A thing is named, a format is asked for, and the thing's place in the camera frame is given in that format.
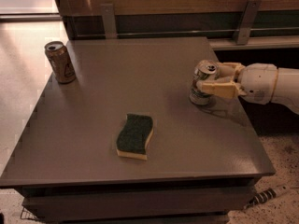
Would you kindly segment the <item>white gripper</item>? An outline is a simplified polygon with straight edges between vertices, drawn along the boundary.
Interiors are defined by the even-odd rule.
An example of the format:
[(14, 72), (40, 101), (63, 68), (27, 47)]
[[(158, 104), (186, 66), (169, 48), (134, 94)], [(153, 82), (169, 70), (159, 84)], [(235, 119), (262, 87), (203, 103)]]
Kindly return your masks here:
[(199, 91), (227, 99), (241, 96), (245, 101), (259, 105), (271, 101), (278, 76), (275, 65), (254, 63), (245, 67), (242, 63), (218, 63), (218, 67), (218, 82), (197, 81)]

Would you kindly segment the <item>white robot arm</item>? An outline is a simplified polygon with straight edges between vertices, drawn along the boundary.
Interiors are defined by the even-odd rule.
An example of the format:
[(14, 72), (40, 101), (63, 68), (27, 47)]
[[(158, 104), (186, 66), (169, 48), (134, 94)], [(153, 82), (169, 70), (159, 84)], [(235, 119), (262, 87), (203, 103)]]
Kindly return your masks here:
[(211, 95), (249, 103), (280, 104), (299, 114), (299, 70), (277, 68), (271, 63), (219, 63), (203, 60), (194, 68), (192, 84), (197, 104), (206, 104)]

